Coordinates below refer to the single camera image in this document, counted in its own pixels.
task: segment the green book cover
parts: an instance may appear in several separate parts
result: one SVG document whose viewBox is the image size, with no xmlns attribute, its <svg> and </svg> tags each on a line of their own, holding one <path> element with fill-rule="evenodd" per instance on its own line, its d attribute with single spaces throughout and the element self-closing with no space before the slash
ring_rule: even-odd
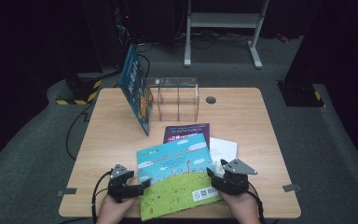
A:
<svg viewBox="0 0 358 224">
<path fill-rule="evenodd" d="M 141 220 L 221 199 L 206 168 L 213 163 L 202 133 L 137 152 L 138 181 L 151 179 L 141 196 Z"/>
</svg>

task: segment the book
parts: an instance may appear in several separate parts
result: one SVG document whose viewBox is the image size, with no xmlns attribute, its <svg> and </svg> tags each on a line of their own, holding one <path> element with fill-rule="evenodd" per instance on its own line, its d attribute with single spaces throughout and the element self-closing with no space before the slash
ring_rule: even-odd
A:
<svg viewBox="0 0 358 224">
<path fill-rule="evenodd" d="M 131 45 L 124 62 L 119 87 L 144 129 L 146 135 L 150 133 L 150 120 L 153 108 L 153 95 L 147 85 L 144 69 L 136 54 L 135 46 Z"/>
<path fill-rule="evenodd" d="M 207 169 L 214 171 L 202 133 L 137 151 L 138 181 L 151 180 L 140 197 L 141 220 L 221 199 Z"/>
<path fill-rule="evenodd" d="M 210 138 L 211 147 L 209 152 L 214 167 L 214 172 L 217 175 L 223 176 L 225 170 L 220 160 L 233 161 L 237 159 L 238 144 L 218 138 Z"/>
<path fill-rule="evenodd" d="M 199 123 L 180 126 L 167 126 L 165 128 L 163 143 L 169 143 L 178 139 L 186 138 L 198 133 L 203 133 L 205 142 L 210 148 L 210 125 L 209 123 Z"/>
</svg>

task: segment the transparent plastic organizer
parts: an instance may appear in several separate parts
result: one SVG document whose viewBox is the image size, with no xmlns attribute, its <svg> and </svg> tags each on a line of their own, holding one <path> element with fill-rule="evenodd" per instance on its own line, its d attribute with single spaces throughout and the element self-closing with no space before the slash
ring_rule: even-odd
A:
<svg viewBox="0 0 358 224">
<path fill-rule="evenodd" d="M 150 77 L 147 79 L 158 105 L 160 121 L 197 121 L 199 84 L 194 77 Z"/>
</svg>

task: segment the human arm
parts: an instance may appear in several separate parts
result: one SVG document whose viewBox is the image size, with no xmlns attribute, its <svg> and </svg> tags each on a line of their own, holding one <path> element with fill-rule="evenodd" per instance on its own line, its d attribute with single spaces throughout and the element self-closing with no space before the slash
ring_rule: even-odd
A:
<svg viewBox="0 0 358 224">
<path fill-rule="evenodd" d="M 255 194 L 255 189 L 251 186 L 249 191 Z M 260 224 L 257 202 L 252 195 L 247 192 L 240 195 L 228 195 L 223 191 L 219 191 L 219 194 L 227 202 L 231 214 L 240 224 Z"/>
<path fill-rule="evenodd" d="M 118 224 L 124 213 L 137 201 L 138 198 L 130 198 L 123 203 L 118 203 L 112 196 L 106 194 L 101 202 L 97 224 Z"/>
</svg>

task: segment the wooden table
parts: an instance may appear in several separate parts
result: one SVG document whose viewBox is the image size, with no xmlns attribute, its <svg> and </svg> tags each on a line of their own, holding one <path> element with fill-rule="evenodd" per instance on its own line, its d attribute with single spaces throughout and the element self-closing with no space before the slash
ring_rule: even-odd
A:
<svg viewBox="0 0 358 224">
<path fill-rule="evenodd" d="M 216 103 L 208 104 L 208 96 Z M 153 118 L 158 117 L 155 106 Z M 296 218 L 301 214 L 296 195 L 282 186 L 291 184 L 269 114 L 259 89 L 200 88 L 200 111 L 197 123 L 211 124 L 211 137 L 238 143 L 238 158 L 257 170 L 249 181 L 257 189 L 264 205 L 265 217 Z M 137 182 L 136 151 L 162 144 L 165 127 L 187 125 L 184 121 L 152 121 L 146 136 L 133 115 L 121 89 L 103 89 L 92 113 L 68 189 L 60 207 L 63 217 L 91 217 L 91 195 L 98 179 L 120 163 L 135 171 L 129 185 Z M 109 178 L 100 185 L 105 189 Z M 97 210 L 105 192 L 97 197 Z M 125 217 L 139 217 L 139 203 Z M 207 204 L 166 217 L 232 217 L 224 201 Z"/>
</svg>

